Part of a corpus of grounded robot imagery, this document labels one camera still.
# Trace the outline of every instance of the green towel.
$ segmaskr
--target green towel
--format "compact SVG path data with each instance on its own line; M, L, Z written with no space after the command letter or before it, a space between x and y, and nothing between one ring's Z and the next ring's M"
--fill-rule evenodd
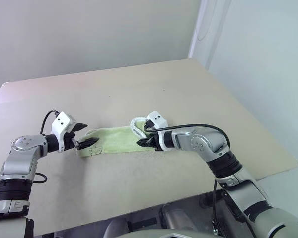
M142 129L144 127L144 122L138 122L136 123L136 126L137 128ZM99 154L148 151L154 149L137 145L136 142L139 138L133 134L129 126L91 130L79 139L79 141L84 141L91 137L98 137L99 140L90 147L78 150L77 153L81 157Z

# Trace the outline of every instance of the tabletop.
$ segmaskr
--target tabletop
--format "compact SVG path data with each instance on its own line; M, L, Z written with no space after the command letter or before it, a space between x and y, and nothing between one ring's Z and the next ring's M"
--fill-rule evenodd
M9 82L0 89L0 169L11 141L38 134L50 109L89 129L129 125L159 111L170 126L207 123L230 137L257 179L298 165L260 122L194 59ZM47 120L50 132L53 118ZM88 129L80 131L78 138ZM39 160L32 186L35 235L67 229L211 191L214 177L194 152L131 152L79 158L75 150Z

